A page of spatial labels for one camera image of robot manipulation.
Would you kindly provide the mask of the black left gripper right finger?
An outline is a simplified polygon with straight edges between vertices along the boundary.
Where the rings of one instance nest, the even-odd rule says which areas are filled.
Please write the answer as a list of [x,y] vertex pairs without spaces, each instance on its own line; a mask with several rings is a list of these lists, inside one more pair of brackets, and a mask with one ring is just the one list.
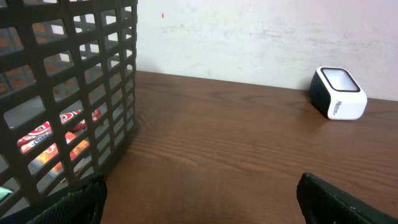
[[307,224],[397,224],[396,218],[309,172],[302,174],[296,195]]

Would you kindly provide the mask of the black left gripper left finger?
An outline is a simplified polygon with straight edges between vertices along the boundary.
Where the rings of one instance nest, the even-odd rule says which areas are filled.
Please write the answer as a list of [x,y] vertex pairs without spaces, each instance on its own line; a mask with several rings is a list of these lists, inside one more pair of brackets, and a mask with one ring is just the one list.
[[61,197],[58,202],[29,220],[29,223],[100,223],[107,193],[104,175],[87,176],[81,187]]

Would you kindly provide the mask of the orange small box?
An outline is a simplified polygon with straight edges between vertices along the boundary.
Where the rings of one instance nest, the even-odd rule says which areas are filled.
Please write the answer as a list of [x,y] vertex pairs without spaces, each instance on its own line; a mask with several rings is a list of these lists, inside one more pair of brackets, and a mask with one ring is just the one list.
[[[49,133],[44,134],[43,136],[32,140],[30,142],[28,142],[27,144],[23,145],[21,147],[21,151],[23,153],[28,152],[29,150],[31,150],[33,147],[36,147],[41,141],[43,141],[47,136],[49,135]],[[74,139],[76,138],[76,135],[71,133],[71,132],[67,132],[65,135],[65,139],[66,142],[69,144],[70,142],[72,142]],[[70,152],[70,159],[73,161],[79,154],[81,154],[88,146],[89,146],[89,142],[87,140],[82,140],[79,144],[76,145],[76,147]],[[37,164],[38,166],[42,166],[46,163],[48,163],[49,160],[51,160],[54,156],[56,156],[58,154],[58,147],[55,143],[53,143],[51,146],[49,146],[48,148],[46,148],[46,150],[44,150],[43,152],[41,152],[35,159],[34,159],[34,164]],[[63,166],[62,163],[59,162],[57,165],[55,165],[50,173],[51,174],[58,174],[60,171],[63,170]]]

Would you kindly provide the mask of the mint green wipes pack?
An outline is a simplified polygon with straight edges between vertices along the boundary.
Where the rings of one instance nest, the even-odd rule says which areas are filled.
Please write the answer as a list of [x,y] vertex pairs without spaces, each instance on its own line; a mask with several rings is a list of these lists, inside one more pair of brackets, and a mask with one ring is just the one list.
[[3,202],[5,199],[8,198],[13,193],[12,190],[9,190],[4,187],[0,187],[0,202]]

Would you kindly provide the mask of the red snack wrapper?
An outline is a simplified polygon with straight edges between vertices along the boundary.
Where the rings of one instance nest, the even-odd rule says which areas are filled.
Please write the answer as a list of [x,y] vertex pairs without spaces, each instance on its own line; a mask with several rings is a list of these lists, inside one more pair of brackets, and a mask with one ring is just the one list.
[[[72,120],[74,117],[76,117],[78,114],[80,114],[81,112],[82,112],[82,110],[75,110],[75,111],[72,111],[72,112],[67,112],[67,113],[61,114],[60,115],[60,121],[61,121],[62,124],[66,124],[67,122]],[[81,131],[81,130],[83,130],[85,128],[86,128],[86,121],[85,120],[81,120],[70,131],[72,133],[75,133],[75,132]],[[17,141],[17,146],[18,147],[22,147],[23,145],[25,145],[25,144],[27,144],[27,143],[35,140],[35,139],[38,139],[40,137],[44,137],[44,136],[50,134],[51,132],[52,132],[52,130],[51,130],[50,123],[48,121],[46,121],[45,123],[41,124],[40,126],[35,128],[31,132],[26,134],[24,137],[20,138]]]

